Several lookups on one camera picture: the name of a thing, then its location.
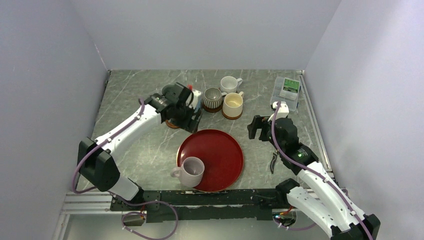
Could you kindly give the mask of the brown coaster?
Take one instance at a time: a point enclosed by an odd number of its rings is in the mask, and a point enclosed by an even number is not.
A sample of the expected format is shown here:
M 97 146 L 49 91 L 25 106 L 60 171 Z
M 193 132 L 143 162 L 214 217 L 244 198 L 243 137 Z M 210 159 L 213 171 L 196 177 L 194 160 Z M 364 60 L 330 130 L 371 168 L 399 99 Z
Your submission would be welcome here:
M 178 127 L 178 126 L 176 126 L 176 125 L 172 124 L 172 123 L 171 123 L 171 122 L 169 122 L 168 120 L 166 120 L 166 121 L 165 121 L 165 124 L 166 124 L 169 128 L 171 128 L 171 129 L 179 129 L 179 127 Z
M 223 117 L 224 118 L 226 118 L 226 119 L 228 119 L 228 120 L 237 120 L 237 119 L 239 119 L 241 116 L 242 116 L 242 114 L 243 114 L 243 112 L 241 112 L 239 115 L 237 115 L 237 116 L 228 116 L 228 115 L 226 115 L 225 114 L 225 112 L 224 111 L 221 111 L 221 113 L 222 113 L 222 115 L 223 115 Z
M 201 105 L 202 105 L 202 108 L 208 113 L 217 113 L 217 112 L 221 111 L 222 107 L 223 107 L 222 103 L 220 104 L 220 106 L 218 106 L 216 108 L 209 108 L 206 105 L 204 105 L 203 103 Z

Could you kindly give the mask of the lilac mug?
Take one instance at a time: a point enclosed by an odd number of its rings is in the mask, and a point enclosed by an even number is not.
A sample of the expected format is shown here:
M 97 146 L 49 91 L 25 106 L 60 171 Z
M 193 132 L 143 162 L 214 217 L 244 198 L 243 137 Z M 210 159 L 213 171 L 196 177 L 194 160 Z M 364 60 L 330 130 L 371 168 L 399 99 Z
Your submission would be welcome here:
M 202 181 L 204 171 L 205 165 L 202 160 L 191 156 L 186 158 L 181 166 L 173 168 L 170 176 L 177 178 L 182 185 L 194 188 Z

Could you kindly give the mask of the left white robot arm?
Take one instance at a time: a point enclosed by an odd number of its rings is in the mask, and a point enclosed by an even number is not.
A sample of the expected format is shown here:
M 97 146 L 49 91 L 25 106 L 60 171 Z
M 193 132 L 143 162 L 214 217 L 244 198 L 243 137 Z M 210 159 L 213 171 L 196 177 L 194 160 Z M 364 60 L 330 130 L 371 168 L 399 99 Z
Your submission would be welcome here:
M 144 190 L 122 175 L 114 160 L 123 154 L 145 132 L 164 122 L 196 133 L 202 117 L 203 93 L 177 82 L 164 86 L 160 93 L 140 98 L 139 108 L 118 126 L 78 145 L 77 166 L 72 177 L 72 191 L 77 190 L 77 175 L 87 179 L 94 189 L 119 196 L 131 210 L 144 203 Z

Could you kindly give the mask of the cream yellow mug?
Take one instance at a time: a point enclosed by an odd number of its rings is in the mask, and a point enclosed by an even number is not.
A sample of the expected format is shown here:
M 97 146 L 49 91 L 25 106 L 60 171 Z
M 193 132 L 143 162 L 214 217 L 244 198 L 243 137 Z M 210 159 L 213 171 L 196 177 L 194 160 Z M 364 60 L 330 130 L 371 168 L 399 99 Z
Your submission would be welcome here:
M 238 116 L 243 111 L 244 104 L 244 92 L 239 93 L 232 92 L 228 93 L 223 101 L 222 111 L 226 115 L 235 117 Z

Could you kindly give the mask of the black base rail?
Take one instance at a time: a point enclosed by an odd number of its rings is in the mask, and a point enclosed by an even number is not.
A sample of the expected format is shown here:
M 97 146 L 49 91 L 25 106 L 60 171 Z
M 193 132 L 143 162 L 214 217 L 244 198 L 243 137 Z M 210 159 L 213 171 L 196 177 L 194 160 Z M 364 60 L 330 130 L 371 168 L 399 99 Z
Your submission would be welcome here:
M 143 211 L 147 223 L 188 220 L 256 219 L 270 221 L 285 212 L 289 203 L 274 188 L 230 189 L 206 193 L 197 190 L 146 190 L 144 200 L 149 204 L 128 206 L 113 197 L 112 212 Z

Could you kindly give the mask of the red round tray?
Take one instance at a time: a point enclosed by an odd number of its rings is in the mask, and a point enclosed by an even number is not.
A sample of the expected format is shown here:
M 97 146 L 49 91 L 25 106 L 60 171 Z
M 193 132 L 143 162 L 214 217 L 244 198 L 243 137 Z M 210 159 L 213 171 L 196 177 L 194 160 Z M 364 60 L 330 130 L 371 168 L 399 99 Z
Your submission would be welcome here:
M 176 165 L 180 167 L 188 157 L 197 157 L 205 165 L 199 185 L 202 192 L 220 192 L 233 185 L 244 167 L 244 155 L 239 143 L 228 133 L 204 129 L 191 134 L 180 145 Z

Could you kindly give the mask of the grey-green mug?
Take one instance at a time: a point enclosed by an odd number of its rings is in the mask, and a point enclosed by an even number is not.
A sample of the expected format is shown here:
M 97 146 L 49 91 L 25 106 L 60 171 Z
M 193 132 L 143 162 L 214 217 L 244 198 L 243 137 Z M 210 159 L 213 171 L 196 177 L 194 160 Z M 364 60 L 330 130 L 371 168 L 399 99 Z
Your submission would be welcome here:
M 161 90 L 161 93 L 163 96 L 165 97 L 170 97 L 170 96 L 175 96 L 175 85 L 174 84 L 168 84 L 166 86 L 164 86 Z

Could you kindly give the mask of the black handled pliers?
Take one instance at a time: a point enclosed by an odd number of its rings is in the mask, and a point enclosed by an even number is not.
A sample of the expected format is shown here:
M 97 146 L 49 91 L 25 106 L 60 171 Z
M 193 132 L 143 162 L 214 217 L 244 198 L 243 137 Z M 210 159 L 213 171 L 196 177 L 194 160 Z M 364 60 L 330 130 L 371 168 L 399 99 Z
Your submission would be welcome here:
M 272 159 L 271 159 L 271 162 L 270 162 L 270 164 L 269 164 L 269 169 L 270 169 L 271 174 L 274 174 L 274 171 L 275 171 L 275 165 L 276 165 L 276 162 L 277 162 L 278 156 L 279 156 L 279 154 L 278 154 L 278 152 L 277 152 L 277 151 L 275 151 L 275 152 L 272 154 Z

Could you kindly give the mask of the grey ribbed mug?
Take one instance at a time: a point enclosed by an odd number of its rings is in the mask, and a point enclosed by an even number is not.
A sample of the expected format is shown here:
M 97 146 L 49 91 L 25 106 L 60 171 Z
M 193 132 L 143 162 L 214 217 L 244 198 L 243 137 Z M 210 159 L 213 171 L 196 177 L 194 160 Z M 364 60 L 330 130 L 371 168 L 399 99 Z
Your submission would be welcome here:
M 217 109 L 227 94 L 216 87 L 210 87 L 204 92 L 203 105 L 209 109 Z

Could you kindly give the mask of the clear plastic parts box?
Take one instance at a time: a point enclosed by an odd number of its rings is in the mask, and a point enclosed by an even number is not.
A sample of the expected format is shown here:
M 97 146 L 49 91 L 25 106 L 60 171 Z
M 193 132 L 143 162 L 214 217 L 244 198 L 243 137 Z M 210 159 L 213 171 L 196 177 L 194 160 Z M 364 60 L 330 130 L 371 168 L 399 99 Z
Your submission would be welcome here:
M 294 112 L 299 105 L 301 82 L 288 77 L 278 76 L 275 79 L 270 105 L 274 102 L 285 102 L 289 111 Z

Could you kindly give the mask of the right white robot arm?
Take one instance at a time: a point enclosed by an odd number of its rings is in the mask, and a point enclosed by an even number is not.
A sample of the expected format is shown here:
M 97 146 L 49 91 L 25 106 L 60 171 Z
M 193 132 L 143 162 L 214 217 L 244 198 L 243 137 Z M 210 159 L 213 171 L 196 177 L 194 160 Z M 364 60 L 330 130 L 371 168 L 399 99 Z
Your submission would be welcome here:
M 317 155 L 300 142 L 298 129 L 289 118 L 255 115 L 247 126 L 249 139 L 260 130 L 259 140 L 270 142 L 283 164 L 306 183 L 317 198 L 289 178 L 275 187 L 276 203 L 302 211 L 331 240 L 375 240 L 381 222 L 356 206 L 329 176 Z

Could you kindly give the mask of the blue mug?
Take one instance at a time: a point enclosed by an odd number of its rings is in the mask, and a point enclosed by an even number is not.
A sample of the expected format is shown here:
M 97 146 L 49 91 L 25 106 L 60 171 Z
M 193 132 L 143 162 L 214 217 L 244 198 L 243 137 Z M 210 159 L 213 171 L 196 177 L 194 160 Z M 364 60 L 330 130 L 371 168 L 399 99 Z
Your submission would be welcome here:
M 197 113 L 201 109 L 202 109 L 202 102 L 201 101 L 198 101 L 197 104 L 196 104 L 196 106 L 195 106 L 194 112 Z

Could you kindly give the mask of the white mug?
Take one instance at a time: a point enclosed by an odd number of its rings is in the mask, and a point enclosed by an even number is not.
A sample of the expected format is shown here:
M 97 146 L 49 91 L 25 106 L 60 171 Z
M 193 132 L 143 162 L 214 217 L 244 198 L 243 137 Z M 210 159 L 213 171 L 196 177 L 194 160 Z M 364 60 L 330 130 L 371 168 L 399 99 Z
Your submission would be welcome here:
M 225 76 L 220 80 L 220 90 L 224 93 L 236 93 L 239 86 L 243 82 L 242 78 L 235 78 L 233 76 Z

